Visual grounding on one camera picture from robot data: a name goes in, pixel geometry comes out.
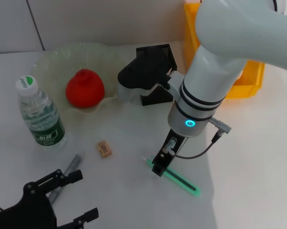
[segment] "yellow crate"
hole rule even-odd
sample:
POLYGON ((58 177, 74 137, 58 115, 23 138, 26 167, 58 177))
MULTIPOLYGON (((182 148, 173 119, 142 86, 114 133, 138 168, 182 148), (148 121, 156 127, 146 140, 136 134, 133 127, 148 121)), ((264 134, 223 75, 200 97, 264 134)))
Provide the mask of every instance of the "yellow crate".
MULTIPOLYGON (((184 5, 186 13, 184 50, 187 70, 196 50, 200 46, 200 41, 195 33, 195 17, 199 6, 200 3, 186 3, 184 5)), ((241 78, 234 83, 226 98, 249 98, 254 96, 262 86, 264 68, 264 63, 248 61, 241 78)))

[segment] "bottle cap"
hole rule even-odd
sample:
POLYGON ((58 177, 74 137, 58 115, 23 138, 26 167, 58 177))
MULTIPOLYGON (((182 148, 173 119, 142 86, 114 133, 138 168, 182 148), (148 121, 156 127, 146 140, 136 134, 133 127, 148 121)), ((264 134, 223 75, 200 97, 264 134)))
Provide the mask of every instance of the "bottle cap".
POLYGON ((15 87, 21 96, 31 96, 39 90, 36 79, 30 75, 19 78, 15 83, 15 87))

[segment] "water bottle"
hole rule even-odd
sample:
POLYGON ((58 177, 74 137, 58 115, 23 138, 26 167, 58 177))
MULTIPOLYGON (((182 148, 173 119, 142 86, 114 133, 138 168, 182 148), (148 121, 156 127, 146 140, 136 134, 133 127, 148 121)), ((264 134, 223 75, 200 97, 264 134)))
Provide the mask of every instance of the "water bottle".
POLYGON ((67 138, 52 99, 39 89, 32 76, 19 78, 15 86, 20 95, 21 115, 35 141, 46 149, 61 148, 67 138))

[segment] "eraser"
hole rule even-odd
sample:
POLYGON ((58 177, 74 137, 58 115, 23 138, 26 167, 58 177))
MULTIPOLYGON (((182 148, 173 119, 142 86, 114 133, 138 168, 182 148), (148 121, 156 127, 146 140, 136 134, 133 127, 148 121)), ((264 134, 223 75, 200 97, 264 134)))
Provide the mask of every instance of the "eraser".
POLYGON ((97 150, 101 157, 107 157, 112 154, 111 148, 104 140, 97 144, 97 150))

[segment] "red fruit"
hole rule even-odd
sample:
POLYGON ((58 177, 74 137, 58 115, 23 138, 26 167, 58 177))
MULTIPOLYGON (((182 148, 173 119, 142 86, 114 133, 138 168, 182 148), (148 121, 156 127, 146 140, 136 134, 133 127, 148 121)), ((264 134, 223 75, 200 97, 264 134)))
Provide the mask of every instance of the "red fruit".
POLYGON ((97 105, 104 97, 104 85, 97 73, 81 69, 68 82, 65 95, 67 100, 79 108, 97 105))

